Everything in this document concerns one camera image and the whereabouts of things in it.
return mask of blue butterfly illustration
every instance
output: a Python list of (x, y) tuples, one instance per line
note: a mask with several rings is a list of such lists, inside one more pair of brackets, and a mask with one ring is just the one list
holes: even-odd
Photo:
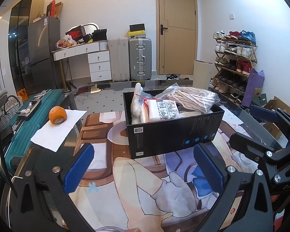
[(99, 192), (99, 188), (96, 187), (96, 183), (93, 182), (93, 183), (89, 183), (89, 188), (87, 189), (87, 193), (92, 193), (92, 192)]

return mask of black shoe box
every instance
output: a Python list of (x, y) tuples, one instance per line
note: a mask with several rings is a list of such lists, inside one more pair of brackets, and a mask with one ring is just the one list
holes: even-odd
[[(163, 90), (146, 91), (152, 96), (161, 92)], [(131, 124), (133, 95), (133, 92), (123, 93), (132, 159), (170, 153), (212, 141), (224, 114), (224, 110), (218, 105), (213, 105), (211, 108), (213, 113), (133, 125)]]

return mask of gray suitcase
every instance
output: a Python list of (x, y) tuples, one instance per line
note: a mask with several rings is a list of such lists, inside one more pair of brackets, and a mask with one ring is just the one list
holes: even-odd
[(108, 41), (113, 81), (128, 81), (129, 70), (129, 47), (128, 38), (112, 38)]
[(152, 41), (149, 38), (129, 40), (130, 78), (148, 80), (152, 77)]

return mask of gray refrigerator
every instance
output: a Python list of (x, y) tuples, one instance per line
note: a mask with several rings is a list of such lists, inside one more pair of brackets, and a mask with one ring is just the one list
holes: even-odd
[(60, 40), (60, 20), (47, 16), (28, 26), (29, 58), (36, 92), (63, 88), (59, 62), (52, 51)]

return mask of screw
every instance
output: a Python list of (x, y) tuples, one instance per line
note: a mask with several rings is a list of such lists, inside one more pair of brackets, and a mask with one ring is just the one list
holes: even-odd
[(260, 169), (258, 169), (257, 170), (257, 175), (262, 176), (263, 175), (263, 172)]
[(235, 172), (235, 167), (233, 167), (233, 166), (229, 166), (229, 167), (228, 167), (228, 171), (229, 171), (230, 173), (234, 173), (234, 172)]
[(27, 170), (26, 172), (25, 172), (25, 176), (30, 176), (32, 174), (32, 172), (30, 171), (30, 170)]
[(280, 178), (280, 175), (279, 174), (276, 174), (275, 177), (274, 177), (274, 180), (278, 183), (280, 182), (281, 178)]
[(271, 151), (267, 151), (267, 152), (266, 152), (266, 155), (267, 155), (268, 157), (272, 157), (272, 156), (273, 156), (273, 154), (272, 154)]
[(59, 173), (60, 170), (61, 170), (61, 168), (58, 167), (58, 166), (53, 167), (53, 172), (54, 172), (54, 173)]

